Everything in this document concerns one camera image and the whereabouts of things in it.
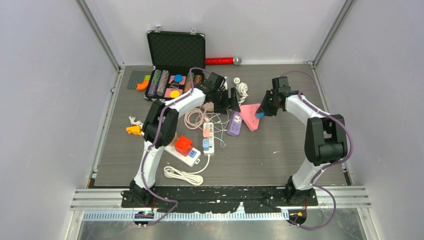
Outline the blue plug adapter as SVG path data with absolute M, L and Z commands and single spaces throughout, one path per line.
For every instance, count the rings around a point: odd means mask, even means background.
M 257 119 L 260 119 L 260 118 L 262 118 L 263 116 L 265 115 L 265 113 L 264 112 L 258 112 L 258 113 L 256 113 L 256 118 Z

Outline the pink small charger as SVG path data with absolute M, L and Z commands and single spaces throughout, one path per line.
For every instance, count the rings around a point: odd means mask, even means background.
M 213 130 L 211 130 L 209 127 L 205 127 L 203 129 L 203 137 L 204 138 L 211 138 L 213 137 Z

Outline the light blue charger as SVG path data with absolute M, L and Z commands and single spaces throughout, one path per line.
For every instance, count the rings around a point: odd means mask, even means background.
M 204 152 L 210 152 L 212 149 L 211 145 L 211 139 L 210 138 L 204 138 L 202 140 L 202 148 Z

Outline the red cube socket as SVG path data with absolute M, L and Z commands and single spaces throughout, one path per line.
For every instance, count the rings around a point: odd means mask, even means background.
M 193 142 L 185 137 L 180 136 L 174 145 L 175 150 L 184 157 L 187 157 L 193 149 Z

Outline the tan cube socket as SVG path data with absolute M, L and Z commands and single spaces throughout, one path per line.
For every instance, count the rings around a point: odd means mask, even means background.
M 177 142 L 177 140 L 178 140 L 178 134 L 177 133 L 175 133 L 174 134 L 174 137 L 173 137 L 173 139 L 172 139 L 172 141 L 170 142 L 170 146 L 174 146 L 175 145 L 175 143 Z

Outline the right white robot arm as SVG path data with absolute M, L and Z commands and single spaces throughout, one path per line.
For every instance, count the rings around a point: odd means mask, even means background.
M 299 205 L 311 195 L 314 183 L 326 168 L 348 155 L 345 122 L 340 114 L 319 109 L 300 91 L 291 89 L 286 76 L 272 79 L 272 88 L 266 91 L 256 116 L 275 116 L 278 110 L 291 113 L 306 127 L 305 160 L 284 189 L 287 202 Z

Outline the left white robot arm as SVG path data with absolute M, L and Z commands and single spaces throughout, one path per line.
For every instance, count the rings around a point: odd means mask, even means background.
M 159 198 L 153 192 L 156 172 L 163 152 L 175 137 L 180 117 L 205 103 L 213 103 L 215 113 L 240 111 L 236 88 L 225 84 L 223 76 L 212 72 L 181 96 L 152 103 L 141 128 L 144 144 L 139 169 L 129 187 L 129 192 L 141 207 L 148 207 L 154 198 Z

